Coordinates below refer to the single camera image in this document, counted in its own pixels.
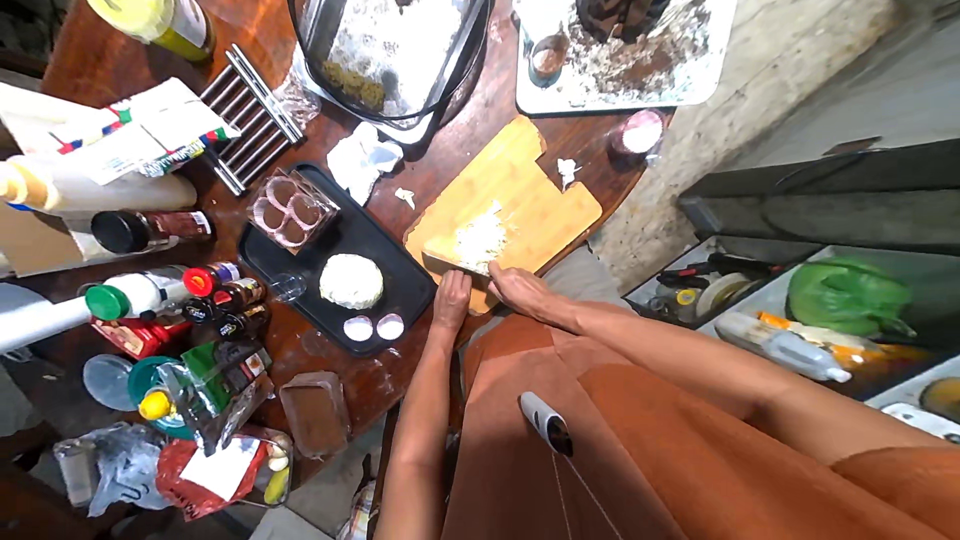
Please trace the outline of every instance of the yellow bottle cap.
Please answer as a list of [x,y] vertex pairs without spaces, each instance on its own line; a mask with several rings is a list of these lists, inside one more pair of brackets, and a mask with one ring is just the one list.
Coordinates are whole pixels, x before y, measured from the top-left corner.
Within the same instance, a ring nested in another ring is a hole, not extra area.
[[677,291],[677,304],[689,306],[697,299],[697,291],[693,289],[683,289]]
[[149,43],[162,36],[174,16],[173,0],[86,0],[110,26]]
[[147,420],[159,420],[170,414],[173,406],[170,403],[170,398],[168,398],[166,394],[154,391],[143,397],[139,410],[140,416]]

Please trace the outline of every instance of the wooden table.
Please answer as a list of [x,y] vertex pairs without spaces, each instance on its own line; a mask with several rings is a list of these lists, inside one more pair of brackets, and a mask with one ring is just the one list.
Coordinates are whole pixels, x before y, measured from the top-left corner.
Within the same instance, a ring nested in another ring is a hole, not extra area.
[[[200,0],[211,15],[217,37],[213,62],[195,66],[155,46],[143,45],[102,21],[86,2],[76,2],[68,15],[43,79],[42,90],[54,96],[103,107],[116,100],[145,90],[169,77],[180,77],[200,91],[226,63],[223,50],[237,43],[271,87],[284,78],[295,44],[293,27],[283,0]],[[508,0],[498,0],[489,28],[483,71],[464,109],[440,129],[428,146],[408,153],[399,172],[381,179],[367,209],[395,238],[403,237],[419,211],[470,162],[488,141],[516,115],[517,30],[511,21]],[[593,115],[535,120],[546,140],[547,150],[540,166],[559,184],[557,158],[574,159],[583,166],[577,173],[603,208],[603,216],[549,265],[563,258],[595,231],[620,205],[639,179],[642,169],[614,167],[608,159],[605,133],[624,115]],[[301,160],[325,165],[326,153],[357,121],[337,107],[324,104],[323,112],[306,127],[306,141],[286,152],[276,166]],[[213,244],[181,246],[170,252],[152,254],[129,261],[91,268],[59,272],[21,280],[53,301],[71,298],[77,288],[111,275],[150,268],[160,264],[200,264],[213,260],[236,259],[236,243],[246,224],[247,201],[233,197],[213,174],[200,163],[190,163],[182,173],[200,192],[199,207],[211,216],[217,233]],[[418,211],[394,196],[402,186],[416,193]],[[396,344],[399,357],[381,354],[378,358],[355,359],[338,351],[328,357],[308,355],[300,336],[311,331],[309,323],[285,305],[272,304],[273,319],[266,335],[266,346],[275,364],[271,377],[277,387],[303,372],[330,370],[344,383],[354,434],[367,430],[403,396],[417,362],[430,325],[431,311],[412,325]],[[486,317],[469,317],[461,338],[481,326]],[[110,346],[89,328],[83,327],[48,339],[40,350],[52,361],[66,366],[68,374],[78,373],[92,354],[108,352]],[[260,408],[254,421],[278,430],[289,431],[279,400]],[[322,467],[321,461],[302,460],[299,479],[305,479]]]

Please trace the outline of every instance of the concrete wall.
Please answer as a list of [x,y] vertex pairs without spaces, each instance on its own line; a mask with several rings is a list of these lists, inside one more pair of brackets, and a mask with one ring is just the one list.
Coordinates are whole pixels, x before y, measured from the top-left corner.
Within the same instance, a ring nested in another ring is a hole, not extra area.
[[877,135],[874,148],[960,137],[960,16],[925,24],[876,65],[824,87],[721,170],[816,160],[836,144]]

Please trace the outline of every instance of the black cable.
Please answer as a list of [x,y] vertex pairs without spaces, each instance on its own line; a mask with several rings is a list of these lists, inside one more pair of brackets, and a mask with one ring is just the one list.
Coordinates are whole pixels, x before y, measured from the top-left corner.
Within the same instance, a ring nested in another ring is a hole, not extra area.
[[[492,13],[493,13],[493,0],[477,0],[477,1],[485,2],[486,5],[487,5],[487,16],[485,17],[485,19],[484,19],[484,21],[483,21],[483,23],[484,23],[484,30],[483,30],[483,35],[482,35],[483,41],[486,41],[486,40],[487,40],[487,28],[488,28],[488,26],[489,26],[489,24],[490,24],[490,17],[491,17],[491,15],[492,15]],[[460,80],[457,82],[456,86],[454,86],[450,91],[446,91],[446,90],[445,90],[444,92],[442,92],[441,95],[440,95],[440,97],[437,98],[437,101],[436,101],[433,105],[430,105],[430,106],[428,106],[428,107],[424,107],[423,109],[421,109],[421,110],[419,110],[419,111],[417,111],[417,112],[412,112],[412,113],[409,113],[409,114],[403,114],[403,115],[401,115],[401,116],[388,116],[388,115],[386,115],[386,114],[379,114],[379,113],[373,112],[373,111],[371,111],[371,110],[369,110],[369,109],[365,109],[365,108],[358,107],[358,106],[354,105],[353,102],[354,102],[355,100],[354,100],[353,98],[351,98],[350,96],[348,96],[345,92],[343,92],[343,91],[342,91],[340,88],[338,88],[337,86],[334,86],[334,85],[330,84],[325,77],[323,77],[323,76],[321,76],[321,77],[316,77],[316,76],[314,76],[314,70],[311,68],[311,63],[312,63],[312,62],[306,57],[306,51],[307,51],[308,49],[307,49],[307,47],[306,47],[306,42],[304,41],[303,36],[300,34],[300,24],[299,24],[299,19],[298,19],[297,14],[296,14],[296,8],[294,7],[294,0],[287,0],[287,9],[288,9],[289,12],[290,12],[290,19],[291,19],[291,21],[293,22],[293,25],[294,25],[294,34],[297,36],[297,43],[300,45],[300,49],[302,49],[303,52],[304,52],[304,55],[303,55],[303,65],[304,65],[304,67],[306,68],[307,75],[308,75],[311,79],[313,79],[313,81],[314,81],[315,83],[317,83],[317,85],[318,85],[320,88],[322,88],[327,94],[329,94],[332,98],[334,98],[334,100],[337,102],[337,105],[340,105],[340,106],[343,107],[344,109],[346,109],[346,110],[348,110],[348,111],[350,111],[350,112],[352,112],[352,113],[354,113],[354,114],[356,114],[356,115],[358,115],[358,116],[360,116],[360,117],[362,117],[362,118],[366,118],[366,119],[369,119],[369,120],[373,120],[373,121],[375,121],[375,122],[390,122],[390,121],[397,121],[397,120],[409,120],[409,119],[411,119],[411,118],[418,118],[418,117],[421,117],[421,116],[425,116],[426,114],[429,114],[429,113],[435,111],[437,108],[439,108],[441,105],[443,105],[447,100],[449,100],[449,99],[453,96],[453,94],[455,94],[455,93],[457,92],[457,90],[460,89],[460,86],[462,86],[463,83],[464,83],[464,81],[467,79],[468,73],[469,73],[470,70],[473,68],[473,66],[476,65],[477,60],[478,60],[478,58],[479,58],[479,56],[480,56],[480,52],[484,49],[484,47],[482,47],[482,46],[474,47],[473,57],[472,57],[472,59],[470,60],[470,62],[468,63],[468,67],[463,70],[463,73],[461,73],[461,75],[460,75]],[[480,22],[480,21],[479,21],[479,20],[474,20],[473,22],[474,22],[474,28],[475,28],[476,23],[477,23],[477,22]]]

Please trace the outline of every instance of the red bottle cap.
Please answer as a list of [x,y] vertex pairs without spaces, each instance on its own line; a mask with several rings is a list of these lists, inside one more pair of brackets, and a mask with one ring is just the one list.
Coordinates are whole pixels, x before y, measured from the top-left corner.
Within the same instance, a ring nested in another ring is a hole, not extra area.
[[183,272],[183,284],[186,285],[186,290],[190,291],[190,294],[204,297],[213,292],[213,286],[216,283],[213,282],[213,276],[210,276],[209,270],[188,268]]

